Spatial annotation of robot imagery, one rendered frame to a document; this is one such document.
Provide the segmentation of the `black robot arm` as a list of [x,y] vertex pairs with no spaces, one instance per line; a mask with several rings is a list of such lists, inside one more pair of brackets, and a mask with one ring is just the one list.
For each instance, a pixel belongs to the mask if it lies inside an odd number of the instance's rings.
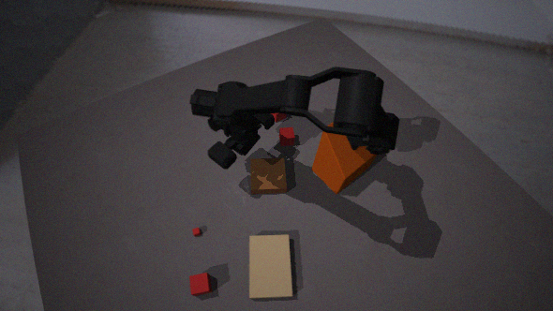
[[[327,126],[308,111],[311,89],[340,79],[334,126]],[[229,137],[230,126],[248,126],[257,113],[285,113],[306,117],[327,133],[345,135],[352,148],[366,146],[373,155],[396,147],[399,118],[381,105],[384,81],[374,72],[345,67],[328,68],[311,77],[288,75],[284,81],[247,87],[238,81],[218,85],[217,92],[196,89],[191,95],[192,115],[208,116],[209,126]],[[353,149],[354,148],[354,149]]]

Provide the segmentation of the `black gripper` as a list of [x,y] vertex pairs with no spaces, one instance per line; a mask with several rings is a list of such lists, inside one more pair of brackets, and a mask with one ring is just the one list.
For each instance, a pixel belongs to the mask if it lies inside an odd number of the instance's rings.
[[222,169],[228,169],[237,158],[235,152],[245,156],[261,138],[258,135],[258,130],[262,125],[265,129],[269,129],[274,123],[275,117],[273,114],[257,113],[254,114],[253,121],[248,126],[230,126],[230,137],[224,143],[217,141],[208,150],[210,159]]

